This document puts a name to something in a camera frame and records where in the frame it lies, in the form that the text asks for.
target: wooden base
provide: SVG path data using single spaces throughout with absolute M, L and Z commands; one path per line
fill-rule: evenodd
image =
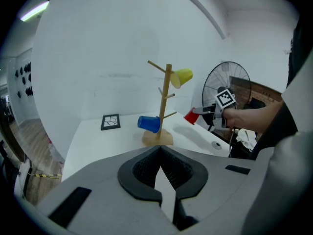
M 162 129 L 161 136 L 157 139 L 157 133 L 145 131 L 142 136 L 142 142 L 145 146 L 173 145 L 173 136 L 167 130 Z

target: wooden mug tree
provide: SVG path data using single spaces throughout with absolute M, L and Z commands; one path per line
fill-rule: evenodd
M 163 90 L 161 90 L 160 87 L 158 88 L 158 90 L 160 91 L 161 96 L 162 96 L 161 106 L 160 106 L 160 113 L 159 113 L 159 118 L 161 120 L 160 129 L 159 129 L 159 131 L 157 133 L 153 133 L 151 131 L 145 131 L 144 134 L 143 134 L 143 137 L 142 137 L 142 142 L 146 146 L 173 145 L 173 136 L 172 136 L 172 134 L 169 133 L 168 131 L 162 129 L 163 120 L 165 118 L 168 118 L 168 117 L 174 115 L 175 113 L 177 113 L 177 112 L 173 112 L 173 113 L 171 113 L 169 115 L 164 116 L 167 99 L 175 96 L 175 94 L 168 95 L 168 89 L 169 89 L 169 86 L 170 86 L 171 74 L 174 73 L 172 71 L 172 65 L 171 64 L 167 64 L 166 65 L 166 70 L 164 70 L 163 68 L 161 68 L 160 66 L 154 64 L 151 61 L 148 61 L 148 63 L 153 65 L 154 67 L 156 67 L 157 69 L 159 69 L 163 73 L 165 73 L 165 76 L 164 76 Z

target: plastic cup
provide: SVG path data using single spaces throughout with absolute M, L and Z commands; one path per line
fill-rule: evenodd
M 153 133 L 157 133 L 161 127 L 161 119 L 159 117 L 140 116 L 137 126 Z
M 176 88 L 179 89 L 184 83 L 188 82 L 193 77 L 191 69 L 181 69 L 173 71 L 171 74 L 171 83 Z
M 184 119 L 186 119 L 189 123 L 195 125 L 195 122 L 197 121 L 198 117 L 199 117 L 199 114 L 196 114 L 196 113 L 193 113 L 192 110 L 194 109 L 195 107 L 193 107 L 188 113 L 186 116 L 184 116 Z

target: fluorescent light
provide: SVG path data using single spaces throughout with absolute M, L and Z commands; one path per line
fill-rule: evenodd
M 21 20 L 25 22 L 27 19 L 31 18 L 32 16 L 38 14 L 39 12 L 43 11 L 47 8 L 49 1 L 40 4 L 36 8 L 32 9 L 30 12 L 26 13 L 24 16 L 21 17 Z

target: table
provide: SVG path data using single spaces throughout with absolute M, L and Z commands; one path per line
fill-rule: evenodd
M 173 112 L 167 109 L 165 114 Z M 137 127 L 139 116 L 158 116 L 158 112 L 120 116 L 121 128 L 101 131 L 102 119 L 84 120 L 80 123 L 69 147 L 64 164 L 62 181 L 86 165 L 100 159 L 143 148 L 141 141 L 145 130 Z M 201 126 L 192 125 L 176 113 L 163 122 L 163 129 L 173 135 L 174 146 L 204 154 L 228 157 L 229 145 Z M 221 145 L 217 150 L 212 146 Z

